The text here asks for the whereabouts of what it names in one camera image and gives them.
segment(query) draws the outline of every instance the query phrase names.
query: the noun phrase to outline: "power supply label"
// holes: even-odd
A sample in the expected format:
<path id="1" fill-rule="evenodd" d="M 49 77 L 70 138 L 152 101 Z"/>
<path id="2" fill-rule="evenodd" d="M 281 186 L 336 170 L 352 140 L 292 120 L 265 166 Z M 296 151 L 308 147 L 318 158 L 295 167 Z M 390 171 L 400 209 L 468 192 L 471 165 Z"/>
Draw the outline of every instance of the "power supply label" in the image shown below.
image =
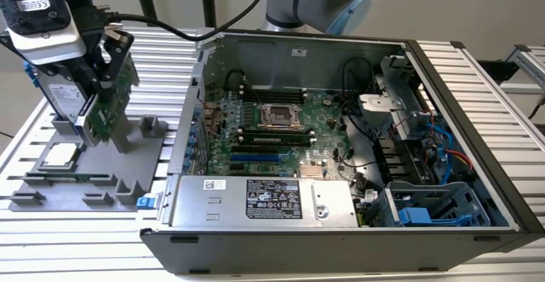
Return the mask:
<path id="1" fill-rule="evenodd" d="M 299 181 L 247 180 L 245 216 L 249 219 L 302 219 Z"/>

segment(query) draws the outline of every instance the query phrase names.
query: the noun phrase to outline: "cpu socket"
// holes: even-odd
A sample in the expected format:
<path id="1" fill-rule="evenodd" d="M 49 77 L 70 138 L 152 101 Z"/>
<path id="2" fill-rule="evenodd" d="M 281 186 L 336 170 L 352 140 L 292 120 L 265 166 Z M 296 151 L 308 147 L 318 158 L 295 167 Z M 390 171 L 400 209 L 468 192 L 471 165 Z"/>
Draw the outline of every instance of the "cpu socket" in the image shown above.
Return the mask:
<path id="1" fill-rule="evenodd" d="M 302 129 L 296 105 L 261 105 L 260 128 Z"/>

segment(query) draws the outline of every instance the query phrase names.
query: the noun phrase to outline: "sticker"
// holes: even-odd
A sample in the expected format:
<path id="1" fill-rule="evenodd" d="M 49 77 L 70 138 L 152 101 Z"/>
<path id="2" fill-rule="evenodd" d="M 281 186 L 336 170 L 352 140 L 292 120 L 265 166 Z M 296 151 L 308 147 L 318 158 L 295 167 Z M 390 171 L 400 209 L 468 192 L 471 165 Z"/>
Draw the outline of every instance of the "sticker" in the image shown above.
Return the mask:
<path id="1" fill-rule="evenodd" d="M 18 10 L 22 12 L 38 11 L 50 7 L 49 0 L 21 0 L 17 1 Z"/>
<path id="2" fill-rule="evenodd" d="M 249 219 L 302 219 L 299 181 L 247 180 L 245 216 Z"/>
<path id="3" fill-rule="evenodd" d="M 307 50 L 306 49 L 292 49 L 291 50 L 291 56 L 292 57 L 306 57 L 307 56 Z"/>
<path id="4" fill-rule="evenodd" d="M 60 107 L 64 116 L 74 121 L 78 111 L 85 104 L 85 98 L 74 85 L 49 84 L 49 90 L 57 102 L 54 106 Z"/>
<path id="5" fill-rule="evenodd" d="M 265 142 L 265 143 L 280 143 L 281 139 L 279 138 L 261 138 L 261 137 L 255 137 L 253 142 Z"/>
<path id="6" fill-rule="evenodd" d="M 225 180 L 204 180 L 203 189 L 225 189 L 227 188 Z"/>

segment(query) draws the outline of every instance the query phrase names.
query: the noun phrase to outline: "floor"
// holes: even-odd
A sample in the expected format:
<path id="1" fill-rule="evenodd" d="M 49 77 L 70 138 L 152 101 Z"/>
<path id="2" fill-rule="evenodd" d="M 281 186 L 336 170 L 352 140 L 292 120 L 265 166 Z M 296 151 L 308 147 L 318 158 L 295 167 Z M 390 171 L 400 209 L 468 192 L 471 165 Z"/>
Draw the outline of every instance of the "floor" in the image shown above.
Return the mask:
<path id="1" fill-rule="evenodd" d="M 14 135 L 28 115 L 41 99 L 41 92 L 33 87 L 22 71 L 0 71 L 0 131 Z M 10 138 L 0 135 L 0 153 L 10 142 Z"/>

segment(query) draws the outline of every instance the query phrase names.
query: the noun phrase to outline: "motherboard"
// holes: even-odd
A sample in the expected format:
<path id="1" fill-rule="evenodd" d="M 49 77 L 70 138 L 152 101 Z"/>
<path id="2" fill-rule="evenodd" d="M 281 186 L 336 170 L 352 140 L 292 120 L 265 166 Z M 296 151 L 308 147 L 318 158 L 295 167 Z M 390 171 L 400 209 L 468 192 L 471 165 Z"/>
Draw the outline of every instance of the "motherboard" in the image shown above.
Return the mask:
<path id="1" fill-rule="evenodd" d="M 339 166 L 348 150 L 340 108 L 323 92 L 208 90 L 207 174 L 351 179 L 354 171 Z"/>

